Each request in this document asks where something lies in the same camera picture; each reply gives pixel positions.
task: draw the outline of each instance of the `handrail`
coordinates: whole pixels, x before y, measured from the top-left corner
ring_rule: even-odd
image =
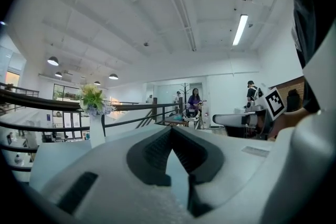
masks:
[[[3,144],[0,144],[0,149],[13,152],[23,152],[23,153],[36,153],[38,150],[38,148],[7,146]]]
[[[6,103],[17,104],[29,108],[60,110],[66,112],[77,112],[81,109],[79,103],[47,100],[39,97],[31,97],[15,92],[9,92],[3,89],[0,89],[0,98]],[[176,104],[173,103],[173,104],[114,105],[117,111],[165,108],[168,106],[176,106]]]
[[[163,114],[167,114],[172,111],[164,112],[161,114],[157,115],[152,115],[152,116],[146,116],[144,118],[140,119],[135,119],[135,120],[130,120],[130,121],[123,121],[123,122],[118,122],[118,123],[112,123],[112,124],[107,124],[104,127],[109,128],[109,127],[114,127],[114,126],[119,126],[119,125],[124,125],[124,124],[129,124],[137,121],[143,121],[147,120],[149,118],[161,116]],[[44,128],[44,127],[35,127],[35,126],[25,126],[25,125],[17,125],[17,124],[10,124],[6,123],[3,121],[0,121],[0,127],[8,128],[8,129],[13,129],[13,130],[20,130],[20,131],[32,131],[32,132],[76,132],[76,131],[88,131],[90,130],[90,126],[84,126],[84,127],[65,127],[65,128]]]
[[[11,89],[18,89],[18,90],[24,90],[24,91],[29,91],[29,92],[37,92],[37,93],[40,92],[40,91],[36,91],[36,90],[30,90],[30,89],[25,89],[25,88],[20,88],[20,87],[12,86],[12,85],[5,84],[5,83],[2,83],[2,82],[0,82],[0,86],[10,87]]]
[[[163,114],[167,114],[167,113],[170,113],[170,112],[173,112],[173,111],[175,111],[175,110],[168,111],[168,112],[161,113],[161,114],[157,114],[157,115],[152,115],[152,116],[144,117],[144,118],[141,118],[141,119],[135,119],[135,120],[131,120],[131,121],[123,121],[123,122],[118,122],[118,123],[112,123],[112,124],[105,125],[105,128],[115,127],[115,126],[124,125],[124,124],[129,124],[129,123],[137,122],[137,121],[143,121],[143,120],[147,120],[147,119],[150,119],[150,118],[153,118],[153,117],[161,116]]]
[[[65,128],[44,128],[44,127],[35,127],[35,126],[25,126],[18,124],[11,124],[0,121],[0,127],[20,130],[20,131],[31,131],[31,132],[76,132],[76,131],[88,131],[90,126],[84,127],[65,127]]]

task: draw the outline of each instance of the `desk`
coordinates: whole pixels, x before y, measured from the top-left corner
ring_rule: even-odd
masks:
[[[164,123],[169,123],[170,125],[173,125],[173,126],[177,126],[177,125],[183,125],[183,126],[186,126],[186,127],[189,127],[189,122],[188,121],[184,121],[184,120],[175,120],[174,117],[176,115],[173,115],[171,117],[168,117],[166,118],[163,122]]]

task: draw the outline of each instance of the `railing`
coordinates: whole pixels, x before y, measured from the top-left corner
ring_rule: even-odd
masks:
[[[20,87],[13,86],[11,84],[0,83],[0,89],[8,92],[19,93],[23,95],[28,95],[32,97],[38,97],[39,91],[24,89]],[[7,114],[9,111],[15,112],[19,108],[23,108],[22,105],[16,105],[11,103],[6,103],[3,100],[0,101],[0,115]]]
[[[55,100],[46,100],[37,97],[26,96],[18,93],[9,92],[6,90],[0,89],[0,99],[15,105],[21,105],[29,108],[37,108],[43,110],[57,110],[64,112],[78,112],[80,106],[78,103],[64,102],[64,101],[55,101]],[[134,119],[124,122],[112,123],[112,124],[103,124],[103,128],[110,128],[125,124],[130,124],[133,122],[140,122],[136,128],[140,128],[146,125],[149,125],[152,120],[156,120],[158,116],[162,116],[162,120],[158,124],[164,124],[165,115],[175,111],[165,111],[166,108],[179,106],[180,111],[182,110],[182,98],[179,103],[172,104],[156,104],[156,98],[154,98],[154,104],[140,104],[140,103],[131,103],[123,102],[123,105],[114,105],[117,111],[134,111],[134,110],[146,110],[150,109],[146,117],[140,119]],[[162,108],[162,113],[157,114],[157,108]],[[35,126],[24,126],[17,124],[9,124],[3,121],[0,121],[0,127],[19,130],[19,131],[32,131],[32,132],[76,132],[76,131],[88,131],[90,130],[89,126],[84,127],[64,127],[64,128],[48,128],[48,127],[35,127]],[[0,144],[0,149],[12,152],[22,152],[22,153],[36,153],[37,148],[26,148],[26,147],[13,147],[10,145]],[[20,167],[9,165],[10,169],[19,171],[19,172],[30,172],[31,167]]]
[[[111,102],[112,105],[123,105],[123,104],[141,104],[141,103],[136,103],[136,102]]]

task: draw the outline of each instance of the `white ceiling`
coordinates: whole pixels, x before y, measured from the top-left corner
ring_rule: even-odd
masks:
[[[22,0],[13,8],[12,27],[31,58],[56,56],[58,71],[104,77],[156,54],[232,49],[241,14],[253,26],[233,49],[256,49],[277,27],[283,2]]]

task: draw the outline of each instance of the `black clothing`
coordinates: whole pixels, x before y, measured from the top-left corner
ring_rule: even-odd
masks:
[[[248,91],[247,91],[247,97],[250,97],[251,98],[251,101],[255,101],[253,96],[256,94],[256,90],[258,88],[256,86],[253,86],[252,88],[248,88]]]
[[[332,0],[294,0],[294,20],[298,37],[297,52],[302,68],[313,57],[323,42],[335,18],[335,8]],[[305,82],[303,107],[311,113],[320,107],[308,85]]]

